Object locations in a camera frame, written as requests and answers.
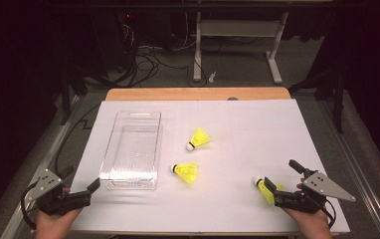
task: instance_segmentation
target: plastic container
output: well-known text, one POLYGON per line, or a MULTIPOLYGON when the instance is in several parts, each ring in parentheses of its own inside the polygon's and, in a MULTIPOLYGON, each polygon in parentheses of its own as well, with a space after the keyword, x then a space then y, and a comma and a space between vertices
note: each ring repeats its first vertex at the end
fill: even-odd
POLYGON ((108 189, 155 189, 161 133, 160 112, 119 112, 100 181, 108 189))

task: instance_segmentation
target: white tabletop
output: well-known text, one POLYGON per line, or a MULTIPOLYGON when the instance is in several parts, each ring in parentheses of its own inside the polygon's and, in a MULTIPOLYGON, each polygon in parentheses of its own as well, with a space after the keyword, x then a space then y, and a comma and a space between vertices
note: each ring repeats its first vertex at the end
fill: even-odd
MULTIPOLYGON (((98 177, 115 115, 121 111, 162 112, 162 142, 155 190, 108 190, 102 184, 72 226, 73 231, 143 234, 291 234, 298 229, 271 206, 253 184, 265 177, 297 190, 301 175, 288 166, 295 159, 325 173, 295 100, 103 102, 76 173, 72 191, 98 177), (200 126, 211 137, 187 151, 200 126), (170 166, 197 162, 193 184, 170 166)), ((349 227, 336 199, 331 232, 349 227)))

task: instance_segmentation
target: human hand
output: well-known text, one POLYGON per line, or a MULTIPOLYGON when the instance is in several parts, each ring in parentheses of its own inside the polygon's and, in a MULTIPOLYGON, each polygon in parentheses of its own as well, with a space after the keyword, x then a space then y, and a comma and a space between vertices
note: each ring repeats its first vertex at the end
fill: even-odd
MULTIPOLYGON (((69 188, 64 188, 65 193, 69 193, 69 188)), ((66 213, 65 215, 48 215, 39 211, 36 223, 37 239, 63 239, 67 236, 70 226, 81 213, 82 208, 66 213)))
POLYGON ((306 239, 331 238, 329 226, 327 224, 327 216, 323 211, 318 210, 314 214, 304 213, 288 208, 283 208, 283 211, 295 220, 301 234, 306 239))

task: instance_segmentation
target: clear plastic box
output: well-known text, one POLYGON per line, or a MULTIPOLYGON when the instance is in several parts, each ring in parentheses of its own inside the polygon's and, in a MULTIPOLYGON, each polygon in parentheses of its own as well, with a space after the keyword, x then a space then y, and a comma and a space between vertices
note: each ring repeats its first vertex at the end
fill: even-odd
POLYGON ((108 189, 155 189, 160 112, 119 112, 100 168, 108 189))

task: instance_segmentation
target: shuttlecock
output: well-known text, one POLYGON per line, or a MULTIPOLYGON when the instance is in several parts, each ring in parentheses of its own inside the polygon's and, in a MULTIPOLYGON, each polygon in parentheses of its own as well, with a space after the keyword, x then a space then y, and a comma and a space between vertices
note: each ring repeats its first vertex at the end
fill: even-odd
POLYGON ((194 162, 175 164, 171 167, 171 171, 175 172, 188 184, 192 184, 197 175, 197 164, 194 162))
POLYGON ((197 127, 190 141, 187 143, 186 148, 191 151, 195 147, 207 143, 210 140, 208 134, 202 128, 197 127))
MULTIPOLYGON (((275 204, 274 194, 265 186, 265 181, 262 178, 253 178, 253 183, 261 190, 268 204, 275 204)), ((276 184, 277 190, 283 190, 284 187, 281 184, 276 184)))

